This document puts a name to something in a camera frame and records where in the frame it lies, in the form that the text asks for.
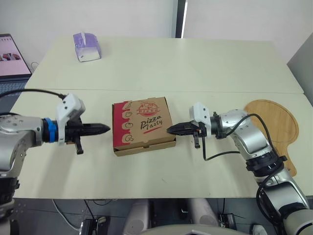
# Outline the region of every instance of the wooden cutting board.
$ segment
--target wooden cutting board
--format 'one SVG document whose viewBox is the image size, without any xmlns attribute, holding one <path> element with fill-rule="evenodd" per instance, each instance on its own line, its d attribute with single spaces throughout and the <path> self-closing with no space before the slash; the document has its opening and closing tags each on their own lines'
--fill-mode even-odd
<svg viewBox="0 0 313 235">
<path fill-rule="evenodd" d="M 291 176 L 295 176 L 297 171 L 288 155 L 287 147 L 298 138 L 299 127 L 296 119 L 285 107 L 266 99 L 258 99 L 248 103 L 245 110 L 252 114 L 258 114 L 266 126 L 273 145 L 279 156 L 285 155 L 288 160 L 284 162 Z M 266 137 L 265 130 L 256 117 L 251 117 L 256 125 Z"/>
</svg>

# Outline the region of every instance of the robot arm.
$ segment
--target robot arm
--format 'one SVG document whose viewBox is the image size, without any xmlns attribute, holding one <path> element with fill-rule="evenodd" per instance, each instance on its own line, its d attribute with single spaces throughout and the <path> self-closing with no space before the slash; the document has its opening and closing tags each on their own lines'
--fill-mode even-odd
<svg viewBox="0 0 313 235">
<path fill-rule="evenodd" d="M 83 102 L 68 94 L 57 106 L 56 121 L 19 115 L 0 116 L 1 234 L 10 234 L 12 229 L 8 217 L 14 206 L 14 192 L 20 186 L 17 178 L 28 148 L 41 146 L 44 142 L 58 142 L 59 145 L 74 143 L 77 154 L 82 154 L 81 136 L 98 135 L 110 130 L 100 123 L 83 124 L 80 115 L 84 111 Z"/>
<path fill-rule="evenodd" d="M 194 136 L 206 136 L 211 132 L 217 139 L 231 136 L 246 161 L 247 170 L 253 172 L 259 185 L 257 202 L 261 212 L 274 225 L 283 224 L 288 235 L 312 233 L 313 210 L 309 210 L 305 195 L 284 168 L 285 157 L 279 157 L 269 142 L 270 138 L 268 141 L 253 125 L 250 119 L 252 115 L 238 109 L 221 115 L 214 112 L 210 117 L 210 123 L 205 123 L 208 109 L 197 103 L 190 109 L 190 116 L 191 122 L 174 125 L 168 132 L 179 135 L 193 133 Z"/>
</svg>

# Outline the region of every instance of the red pizza logo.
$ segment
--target red pizza logo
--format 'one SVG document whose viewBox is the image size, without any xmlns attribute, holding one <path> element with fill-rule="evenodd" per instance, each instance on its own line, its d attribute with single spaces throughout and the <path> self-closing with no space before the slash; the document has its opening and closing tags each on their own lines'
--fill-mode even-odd
<svg viewBox="0 0 313 235">
<path fill-rule="evenodd" d="M 142 103 L 137 109 L 137 114 L 145 117 L 153 116 L 160 111 L 160 108 L 154 102 Z"/>
</svg>

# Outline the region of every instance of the cardboard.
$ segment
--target cardboard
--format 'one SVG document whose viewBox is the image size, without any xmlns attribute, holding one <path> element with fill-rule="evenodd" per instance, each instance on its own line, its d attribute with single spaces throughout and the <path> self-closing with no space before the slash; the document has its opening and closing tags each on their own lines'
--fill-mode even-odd
<svg viewBox="0 0 313 235">
<path fill-rule="evenodd" d="M 165 97 L 116 103 L 112 114 L 113 150 L 117 156 L 176 145 L 175 135 L 166 132 L 173 124 Z"/>
</svg>

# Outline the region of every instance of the table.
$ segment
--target table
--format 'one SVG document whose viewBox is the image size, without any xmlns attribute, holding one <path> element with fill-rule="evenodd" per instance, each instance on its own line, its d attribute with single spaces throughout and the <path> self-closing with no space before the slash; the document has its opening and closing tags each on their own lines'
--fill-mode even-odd
<svg viewBox="0 0 313 235">
<path fill-rule="evenodd" d="M 55 42 L 27 88 L 303 93 L 270 42 L 98 37 L 102 59 L 78 62 Z"/>
<path fill-rule="evenodd" d="M 89 91 L 72 92 L 85 103 L 83 122 L 112 126 L 114 102 L 165 96 L 173 123 L 189 120 L 188 109 L 197 101 L 210 114 L 243 109 L 256 99 L 270 99 L 290 110 L 299 124 L 298 139 L 288 152 L 297 169 L 294 177 L 306 195 L 313 194 L 313 108 L 303 94 L 221 93 L 178 91 Z M 60 99 L 48 94 L 24 93 L 13 112 L 26 116 L 55 116 Z M 82 137 L 83 155 L 74 145 L 59 147 L 45 143 L 27 152 L 19 177 L 16 197 L 27 198 L 190 198 L 255 197 L 257 184 L 240 155 L 224 155 L 205 162 L 202 150 L 195 149 L 191 136 L 177 137 L 177 146 L 168 149 L 117 157 L 112 149 L 112 132 Z M 236 150 L 231 138 L 206 140 L 207 156 Z"/>
</svg>

